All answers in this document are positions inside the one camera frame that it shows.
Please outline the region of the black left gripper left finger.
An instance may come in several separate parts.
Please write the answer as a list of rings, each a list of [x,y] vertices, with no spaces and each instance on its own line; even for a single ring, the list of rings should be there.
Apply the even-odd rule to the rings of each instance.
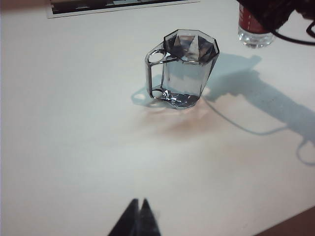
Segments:
[[[109,236],[140,236],[139,200],[132,199],[119,220],[116,222]]]

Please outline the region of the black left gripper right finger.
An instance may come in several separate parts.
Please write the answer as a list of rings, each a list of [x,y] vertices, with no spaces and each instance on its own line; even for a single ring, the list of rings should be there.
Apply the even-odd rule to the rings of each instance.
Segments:
[[[157,221],[147,199],[144,199],[142,207],[139,212],[139,235],[140,236],[161,235]]]

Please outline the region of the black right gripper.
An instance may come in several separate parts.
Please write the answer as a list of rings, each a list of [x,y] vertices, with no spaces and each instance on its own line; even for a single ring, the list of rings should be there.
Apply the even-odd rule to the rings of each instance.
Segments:
[[[293,11],[307,20],[315,19],[314,0],[240,0],[238,3],[270,32],[282,27]]]

